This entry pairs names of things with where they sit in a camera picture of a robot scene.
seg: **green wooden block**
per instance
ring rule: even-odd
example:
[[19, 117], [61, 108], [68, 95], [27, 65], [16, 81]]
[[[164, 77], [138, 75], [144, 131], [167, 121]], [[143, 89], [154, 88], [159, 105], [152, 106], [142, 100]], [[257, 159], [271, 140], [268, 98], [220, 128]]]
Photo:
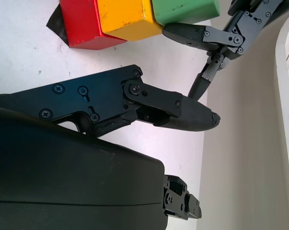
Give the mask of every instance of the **green wooden block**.
[[198, 23], [220, 15], [218, 0], [152, 0], [156, 21], [161, 25]]

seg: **black screw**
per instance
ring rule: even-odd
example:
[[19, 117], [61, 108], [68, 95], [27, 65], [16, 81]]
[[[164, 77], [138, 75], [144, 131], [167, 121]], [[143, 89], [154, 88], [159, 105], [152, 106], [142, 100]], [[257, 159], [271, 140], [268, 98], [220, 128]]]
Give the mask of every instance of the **black screw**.
[[94, 123], [98, 122], [100, 120], [100, 116], [98, 114], [91, 114], [90, 120]]
[[171, 195], [168, 193], [165, 197], [165, 203], [169, 204], [171, 202]]
[[88, 89], [84, 86], [81, 86], [78, 88], [78, 93], [82, 96], [85, 96], [88, 94]]
[[42, 109], [39, 114], [41, 119], [49, 120], [52, 118], [53, 113], [49, 109]]
[[130, 87], [129, 87], [129, 90], [132, 94], [134, 95], [138, 95], [139, 94], [139, 90], [140, 90], [140, 87], [138, 85], [135, 85], [135, 84], [131, 84]]
[[64, 92], [64, 87], [61, 84], [53, 85], [53, 92], [56, 94], [62, 94]]
[[135, 70], [133, 71], [133, 74], [134, 74], [134, 77], [135, 77], [135, 78], [141, 77], [141, 72], [140, 72], [139, 70], [137, 70], [137, 69], [135, 69]]
[[175, 105], [176, 105], [176, 107], [181, 107], [181, 101], [177, 101], [176, 103], [175, 103]]

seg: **yellow block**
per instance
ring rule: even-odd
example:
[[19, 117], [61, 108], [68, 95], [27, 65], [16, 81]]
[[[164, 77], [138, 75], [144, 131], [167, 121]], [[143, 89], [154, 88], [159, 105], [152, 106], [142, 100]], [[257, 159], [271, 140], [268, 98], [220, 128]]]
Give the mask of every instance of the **yellow block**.
[[162, 33], [150, 0], [98, 0], [102, 31], [128, 41]]

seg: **red block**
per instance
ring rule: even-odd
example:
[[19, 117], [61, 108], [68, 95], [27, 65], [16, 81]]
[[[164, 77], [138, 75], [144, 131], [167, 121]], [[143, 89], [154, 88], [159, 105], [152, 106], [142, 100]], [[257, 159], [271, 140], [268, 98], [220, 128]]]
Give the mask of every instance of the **red block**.
[[69, 46], [100, 50], [125, 43], [102, 32], [97, 0], [60, 0]]

